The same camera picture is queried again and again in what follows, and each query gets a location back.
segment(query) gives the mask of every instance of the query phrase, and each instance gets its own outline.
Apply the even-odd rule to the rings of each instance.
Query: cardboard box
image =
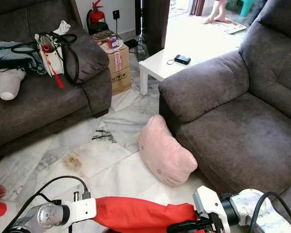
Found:
[[[112,95],[119,94],[130,89],[130,67],[111,74]]]
[[[126,45],[123,45],[119,51],[108,54],[111,74],[129,67],[128,49]]]

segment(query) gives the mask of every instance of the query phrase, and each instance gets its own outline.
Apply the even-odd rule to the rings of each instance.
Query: fire extinguisher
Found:
[[[93,2],[93,8],[87,12],[86,24],[89,34],[94,34],[102,30],[108,29],[106,24],[105,14],[102,11],[99,11],[98,8],[103,6],[97,6],[101,0]]]

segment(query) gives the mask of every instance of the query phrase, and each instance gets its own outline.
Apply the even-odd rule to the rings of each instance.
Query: wall socket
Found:
[[[120,18],[120,11],[119,10],[113,11],[112,13],[113,13],[113,19]]]

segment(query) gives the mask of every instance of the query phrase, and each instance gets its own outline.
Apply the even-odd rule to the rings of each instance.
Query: pink pillow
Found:
[[[171,135],[161,115],[151,117],[142,128],[139,150],[152,173],[170,186],[184,183],[197,168],[196,159]]]

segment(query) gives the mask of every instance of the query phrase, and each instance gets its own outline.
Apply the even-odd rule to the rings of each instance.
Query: sofa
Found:
[[[268,0],[238,51],[172,75],[159,91],[170,131],[220,194],[274,191],[291,208],[291,0]]]
[[[60,89],[48,74],[27,72],[18,96],[0,99],[0,157],[89,116],[108,112],[112,84],[107,54],[82,28],[74,0],[0,0],[0,41],[33,41],[35,33],[51,32],[65,20],[77,35],[65,49]],[[72,82],[79,68],[79,81]]]

